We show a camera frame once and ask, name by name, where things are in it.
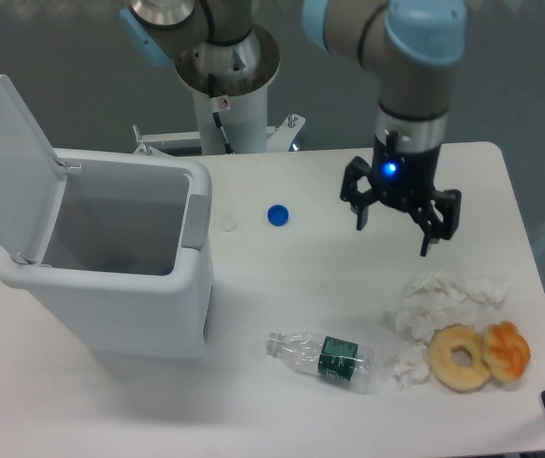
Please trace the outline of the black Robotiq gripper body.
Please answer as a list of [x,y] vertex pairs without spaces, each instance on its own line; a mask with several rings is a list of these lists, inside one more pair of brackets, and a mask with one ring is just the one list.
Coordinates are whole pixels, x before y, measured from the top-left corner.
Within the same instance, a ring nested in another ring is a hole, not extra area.
[[433,180],[441,146],[418,153],[397,152],[394,147],[391,143],[389,149],[378,137],[374,140],[367,204],[380,201],[406,213],[434,213]]

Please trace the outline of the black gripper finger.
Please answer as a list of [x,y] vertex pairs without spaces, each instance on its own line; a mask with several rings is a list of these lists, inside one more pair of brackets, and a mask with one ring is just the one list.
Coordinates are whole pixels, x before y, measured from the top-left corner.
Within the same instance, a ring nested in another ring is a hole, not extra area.
[[434,190],[427,204],[418,210],[418,225],[423,232],[421,257],[427,255],[432,243],[453,237],[459,224],[461,201],[459,190]]
[[[368,188],[359,190],[359,181],[366,181]],[[380,190],[374,179],[373,169],[360,156],[355,156],[346,166],[340,199],[348,202],[356,215],[356,229],[361,231],[367,224],[368,207],[380,200]]]

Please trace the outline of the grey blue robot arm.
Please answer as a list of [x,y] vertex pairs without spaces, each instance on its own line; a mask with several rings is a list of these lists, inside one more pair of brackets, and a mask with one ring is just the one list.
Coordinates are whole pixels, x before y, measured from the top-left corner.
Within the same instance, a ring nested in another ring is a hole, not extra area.
[[[250,2],[129,1],[119,17],[140,54],[154,65],[173,62],[191,90],[205,154],[269,148],[267,110],[248,98],[266,97],[280,52]],[[424,247],[454,235],[461,194],[433,181],[466,20],[461,1],[304,2],[308,38],[379,78],[372,157],[347,164],[340,192],[358,228],[378,202],[408,214]]]

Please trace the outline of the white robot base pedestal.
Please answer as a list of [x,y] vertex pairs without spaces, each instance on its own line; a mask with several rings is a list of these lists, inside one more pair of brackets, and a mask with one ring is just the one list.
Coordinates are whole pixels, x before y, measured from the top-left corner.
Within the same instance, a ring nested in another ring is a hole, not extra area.
[[239,43],[206,41],[173,60],[180,82],[191,92],[195,132],[143,135],[133,127],[137,151],[147,156],[176,155],[199,148],[207,155],[296,151],[306,120],[291,113],[278,126],[268,124],[268,87],[280,68],[273,36],[259,25]]

